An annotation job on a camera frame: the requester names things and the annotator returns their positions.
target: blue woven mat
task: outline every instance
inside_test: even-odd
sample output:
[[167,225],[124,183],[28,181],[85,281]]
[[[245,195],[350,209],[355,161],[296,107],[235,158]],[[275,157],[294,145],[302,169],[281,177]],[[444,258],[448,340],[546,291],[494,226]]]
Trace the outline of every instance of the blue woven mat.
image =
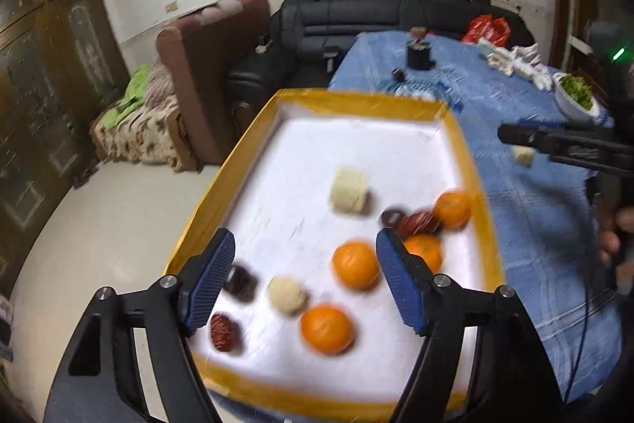
[[430,36],[432,71],[406,69],[407,34],[362,34],[335,73],[333,90],[394,92],[392,70],[411,86],[438,83],[467,139],[489,196],[506,281],[520,295],[564,393],[576,360],[584,317],[582,274],[589,278],[590,320],[570,400],[606,379],[621,353],[621,324],[605,289],[592,214],[584,195],[587,171],[537,155],[532,168],[514,163],[497,138],[502,122],[563,120],[554,96],[487,65],[473,45]]

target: beige floor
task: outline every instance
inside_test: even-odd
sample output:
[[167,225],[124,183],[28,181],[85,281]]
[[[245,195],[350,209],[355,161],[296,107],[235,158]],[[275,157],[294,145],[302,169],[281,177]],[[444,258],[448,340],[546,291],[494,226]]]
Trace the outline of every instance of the beige floor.
[[[176,174],[167,167],[107,163],[59,205],[11,297],[15,361],[8,370],[10,387],[37,422],[42,421],[59,360],[91,295],[104,285],[128,292],[155,281],[217,170]],[[137,336],[148,406],[165,421],[147,341],[144,334]]]

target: leafy vegetable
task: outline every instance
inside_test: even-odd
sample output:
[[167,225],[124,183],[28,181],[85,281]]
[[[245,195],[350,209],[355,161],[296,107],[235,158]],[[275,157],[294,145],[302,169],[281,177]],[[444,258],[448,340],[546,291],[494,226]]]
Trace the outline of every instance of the leafy vegetable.
[[582,108],[592,109],[592,90],[583,78],[567,75],[561,78],[559,84]]

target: red plastic bag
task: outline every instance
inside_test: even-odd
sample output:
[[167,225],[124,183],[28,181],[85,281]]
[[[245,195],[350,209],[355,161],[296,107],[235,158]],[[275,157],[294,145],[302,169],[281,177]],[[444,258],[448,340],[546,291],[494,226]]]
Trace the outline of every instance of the red plastic bag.
[[481,37],[497,47],[504,47],[511,36],[511,28],[504,17],[493,20],[493,15],[479,15],[469,23],[469,30],[461,42],[477,44]]

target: orange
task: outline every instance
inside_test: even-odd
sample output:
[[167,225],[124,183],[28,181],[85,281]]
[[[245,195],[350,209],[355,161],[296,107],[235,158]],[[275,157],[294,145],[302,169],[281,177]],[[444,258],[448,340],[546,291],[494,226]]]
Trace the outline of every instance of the orange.
[[411,255],[422,258],[427,267],[436,274],[443,265],[443,257],[440,254],[440,239],[433,235],[414,235],[403,243],[405,249]]
[[464,190],[445,191],[436,200],[433,214],[445,228],[460,228],[471,217],[471,199]]
[[350,289],[365,290],[374,285],[380,267],[372,246],[362,240],[349,240],[332,255],[335,276]]
[[304,312],[299,328],[306,342],[325,355],[341,353],[354,340],[354,327],[348,316],[328,304]]

